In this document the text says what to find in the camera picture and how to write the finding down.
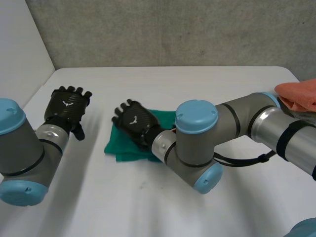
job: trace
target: logo on hand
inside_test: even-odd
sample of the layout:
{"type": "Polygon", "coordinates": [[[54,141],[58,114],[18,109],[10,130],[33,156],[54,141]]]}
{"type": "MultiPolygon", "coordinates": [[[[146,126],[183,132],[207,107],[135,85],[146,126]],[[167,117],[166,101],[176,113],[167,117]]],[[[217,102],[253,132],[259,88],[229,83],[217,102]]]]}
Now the logo on hand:
{"type": "Polygon", "coordinates": [[[63,101],[64,105],[66,105],[66,107],[73,105],[73,103],[66,103],[65,101],[63,101]]]}
{"type": "Polygon", "coordinates": [[[130,122],[129,124],[134,124],[134,123],[137,123],[137,116],[134,116],[134,121],[130,122]]]}

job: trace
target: black cable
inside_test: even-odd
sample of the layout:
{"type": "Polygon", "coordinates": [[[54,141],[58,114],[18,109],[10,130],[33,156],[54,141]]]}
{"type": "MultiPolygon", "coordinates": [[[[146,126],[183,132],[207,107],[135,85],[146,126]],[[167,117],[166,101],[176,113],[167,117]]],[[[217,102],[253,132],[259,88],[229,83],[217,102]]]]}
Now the black cable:
{"type": "Polygon", "coordinates": [[[251,166],[254,164],[258,164],[258,163],[264,163],[269,161],[269,159],[274,156],[276,154],[275,151],[270,151],[266,154],[262,154],[260,156],[258,156],[257,158],[253,158],[253,159],[232,159],[232,158],[228,158],[225,156],[222,156],[218,153],[214,153],[214,159],[225,166],[229,166],[229,167],[245,167],[245,166],[251,166]]]}

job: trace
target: green cloth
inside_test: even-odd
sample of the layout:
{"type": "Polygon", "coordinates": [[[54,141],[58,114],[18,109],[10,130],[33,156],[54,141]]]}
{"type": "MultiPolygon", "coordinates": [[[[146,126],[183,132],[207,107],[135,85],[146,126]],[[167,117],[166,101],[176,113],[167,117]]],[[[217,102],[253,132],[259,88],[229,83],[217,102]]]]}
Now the green cloth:
{"type": "MultiPolygon", "coordinates": [[[[165,129],[172,129],[176,114],[174,111],[151,110],[158,118],[161,126],[165,129]]],[[[110,141],[104,149],[105,154],[116,155],[116,161],[134,161],[139,159],[148,159],[150,161],[160,161],[151,152],[144,152],[129,139],[129,137],[119,131],[113,124],[110,141]]]]}

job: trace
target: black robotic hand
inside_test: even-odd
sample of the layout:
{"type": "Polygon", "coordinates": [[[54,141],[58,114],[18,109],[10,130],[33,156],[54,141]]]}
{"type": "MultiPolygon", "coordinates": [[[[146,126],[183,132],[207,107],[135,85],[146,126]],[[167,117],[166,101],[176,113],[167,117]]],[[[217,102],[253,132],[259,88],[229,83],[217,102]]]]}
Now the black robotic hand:
{"type": "Polygon", "coordinates": [[[112,118],[115,127],[127,134],[142,150],[150,150],[155,137],[165,129],[149,110],[139,102],[127,100],[117,107],[112,118]]]}
{"type": "Polygon", "coordinates": [[[72,132],[78,140],[84,139],[84,132],[81,127],[81,117],[85,108],[90,103],[92,93],[87,91],[82,95],[83,89],[73,86],[67,89],[61,86],[54,90],[45,111],[44,124],[54,124],[63,128],[68,134],[72,132]]]}

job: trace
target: blue end cap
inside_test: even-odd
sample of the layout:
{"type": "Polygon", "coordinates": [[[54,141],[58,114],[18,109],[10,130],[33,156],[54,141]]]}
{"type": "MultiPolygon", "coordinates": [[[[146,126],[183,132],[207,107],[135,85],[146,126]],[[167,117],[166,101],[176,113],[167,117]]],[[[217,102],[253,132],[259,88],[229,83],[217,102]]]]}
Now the blue end cap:
{"type": "Polygon", "coordinates": [[[14,131],[25,119],[24,111],[14,100],[0,98],[0,135],[14,131]]]}
{"type": "Polygon", "coordinates": [[[271,93],[268,93],[268,92],[260,92],[260,93],[269,96],[270,99],[272,99],[273,102],[276,104],[276,106],[278,108],[281,108],[280,103],[277,101],[277,98],[274,95],[272,95],[271,93]]]}
{"type": "Polygon", "coordinates": [[[199,134],[210,130],[218,120],[216,107],[206,100],[189,100],[176,111],[176,128],[185,134],[199,134]]]}
{"type": "Polygon", "coordinates": [[[201,194],[206,194],[220,181],[222,174],[222,165],[220,163],[215,163],[199,177],[193,188],[201,194]]]}
{"type": "Polygon", "coordinates": [[[316,237],[316,218],[301,221],[284,237],[316,237]]]}
{"type": "Polygon", "coordinates": [[[34,206],[41,203],[48,188],[26,180],[9,180],[0,184],[0,199],[14,206],[34,206]]]}

